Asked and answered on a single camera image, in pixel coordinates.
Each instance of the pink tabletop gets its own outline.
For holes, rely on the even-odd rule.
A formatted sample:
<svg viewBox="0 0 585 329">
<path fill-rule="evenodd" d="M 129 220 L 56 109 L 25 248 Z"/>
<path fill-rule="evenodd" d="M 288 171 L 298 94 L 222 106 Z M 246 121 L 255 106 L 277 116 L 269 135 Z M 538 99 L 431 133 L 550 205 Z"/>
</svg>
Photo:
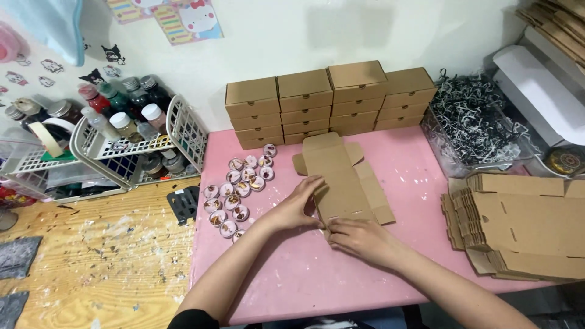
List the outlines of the pink tabletop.
<svg viewBox="0 0 585 329">
<path fill-rule="evenodd" d="M 447 181 L 420 127 L 393 129 L 345 137 L 359 142 L 384 189 L 396 223 L 385 225 L 397 238 L 435 262 L 494 293 L 550 285 L 478 277 L 464 252 L 451 249 L 440 195 Z M 242 204 L 250 217 L 259 218 L 286 198 L 301 181 L 291 161 L 301 145 L 278 146 L 275 178 Z M 201 187 L 221 184 L 233 157 L 260 156 L 261 149 L 244 151 L 234 131 L 209 134 Z M 208 221 L 199 201 L 191 262 L 191 284 L 231 245 Z M 238 223 L 248 228 L 249 221 Z M 358 310 L 424 303 L 428 301 L 400 277 L 372 268 L 333 251 L 319 230 L 283 232 L 273 237 L 252 267 L 236 298 L 230 324 L 249 324 L 289 318 L 321 316 Z"/>
</svg>

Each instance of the light blue towel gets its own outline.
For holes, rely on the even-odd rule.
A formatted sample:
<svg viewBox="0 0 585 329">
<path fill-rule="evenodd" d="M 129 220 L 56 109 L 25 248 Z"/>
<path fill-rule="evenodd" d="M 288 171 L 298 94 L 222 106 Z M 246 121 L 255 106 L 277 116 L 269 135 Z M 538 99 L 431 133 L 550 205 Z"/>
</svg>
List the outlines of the light blue towel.
<svg viewBox="0 0 585 329">
<path fill-rule="evenodd" d="M 79 30 L 83 0 L 2 0 L 0 5 L 38 41 L 69 63 L 83 66 L 85 53 Z"/>
</svg>

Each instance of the wooden table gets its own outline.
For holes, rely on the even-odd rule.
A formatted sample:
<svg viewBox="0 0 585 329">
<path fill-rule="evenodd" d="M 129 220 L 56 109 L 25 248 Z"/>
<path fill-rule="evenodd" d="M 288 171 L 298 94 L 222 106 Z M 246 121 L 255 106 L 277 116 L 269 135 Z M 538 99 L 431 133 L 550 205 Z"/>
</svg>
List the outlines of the wooden table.
<svg viewBox="0 0 585 329">
<path fill-rule="evenodd" d="M 194 227 L 177 225 L 166 195 L 197 184 L 141 186 L 72 210 L 15 209 L 19 221 L 0 242 L 43 236 L 29 276 L 0 281 L 0 296 L 30 291 L 16 328 L 166 328 L 187 293 Z"/>
</svg>

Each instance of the cardboard box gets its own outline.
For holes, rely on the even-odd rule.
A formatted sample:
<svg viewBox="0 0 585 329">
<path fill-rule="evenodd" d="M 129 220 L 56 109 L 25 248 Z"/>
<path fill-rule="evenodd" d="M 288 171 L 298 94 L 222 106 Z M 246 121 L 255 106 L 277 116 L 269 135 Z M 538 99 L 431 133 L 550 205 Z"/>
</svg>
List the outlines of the cardboard box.
<svg viewBox="0 0 585 329">
<path fill-rule="evenodd" d="M 437 88 L 424 67 L 386 73 L 388 91 L 383 108 L 430 103 Z"/>
<path fill-rule="evenodd" d="M 282 124 L 280 121 L 280 114 L 278 113 L 255 115 L 249 116 L 248 118 L 231 119 L 230 121 L 232 122 L 234 130 L 237 131 Z"/>
<path fill-rule="evenodd" d="M 333 86 L 334 104 L 386 95 L 386 75 L 377 60 L 329 66 L 327 71 Z"/>
<path fill-rule="evenodd" d="M 376 126 L 374 127 L 374 131 L 418 126 L 421 123 L 423 116 L 424 115 L 418 115 L 392 120 L 378 120 L 376 122 Z"/>
<path fill-rule="evenodd" d="M 280 113 L 276 78 L 228 83 L 225 93 L 225 109 L 231 119 Z"/>
<path fill-rule="evenodd" d="M 374 122 L 378 117 L 378 111 L 366 113 L 354 113 L 348 115 L 332 116 L 329 121 L 329 127 L 337 126 L 374 126 Z"/>
<path fill-rule="evenodd" d="M 329 132 L 329 129 L 322 129 L 322 130 L 317 130 L 317 131 L 295 133 L 293 135 L 284 135 L 284 144 L 285 145 L 300 144 L 307 137 L 321 135 L 323 133 L 328 133 L 328 132 Z"/>
<path fill-rule="evenodd" d="M 325 177 L 314 192 L 321 221 L 327 227 L 336 217 L 396 222 L 384 191 L 368 161 L 362 161 L 359 143 L 343 143 L 335 132 L 305 138 L 302 153 L 292 157 L 297 173 Z"/>
<path fill-rule="evenodd" d="M 371 132 L 374 130 L 374 124 L 364 126 L 337 126 L 329 128 L 329 130 L 336 132 L 339 136 L 357 135 L 358 133 Z"/>
<path fill-rule="evenodd" d="M 384 97 L 374 98 L 372 100 L 359 100 L 333 104 L 333 111 L 331 111 L 331 115 L 340 116 L 353 113 L 379 111 L 383 102 Z"/>
<path fill-rule="evenodd" d="M 284 145 L 284 138 L 281 136 L 264 137 L 251 140 L 240 140 L 243 150 L 263 148 L 266 144 Z"/>
<path fill-rule="evenodd" d="M 308 108 L 301 111 L 281 113 L 283 125 L 296 124 L 297 122 L 328 119 L 331 116 L 331 106 Z"/>
<path fill-rule="evenodd" d="M 585 181 L 476 174 L 465 183 L 455 191 L 449 183 L 450 218 L 459 220 L 468 251 L 485 253 L 500 275 L 585 279 Z M 476 269 L 487 266 L 470 259 Z"/>
<path fill-rule="evenodd" d="M 278 76 L 277 79 L 282 112 L 325 107 L 333 101 L 333 89 L 324 68 Z"/>
<path fill-rule="evenodd" d="M 283 126 L 270 126 L 236 131 L 239 140 L 257 139 L 262 137 L 274 137 L 283 135 Z"/>
<path fill-rule="evenodd" d="M 429 104 L 424 103 L 424 104 L 415 104 L 415 105 L 405 105 L 403 107 L 383 108 L 380 110 L 380 115 L 378 116 L 378 121 L 398 119 L 398 118 L 402 118 L 404 116 L 423 115 L 428 107 L 429 107 Z"/>
<path fill-rule="evenodd" d="M 285 135 L 292 135 L 294 133 L 300 132 L 317 131 L 327 128 L 329 128 L 329 118 L 283 125 L 283 131 Z"/>
</svg>

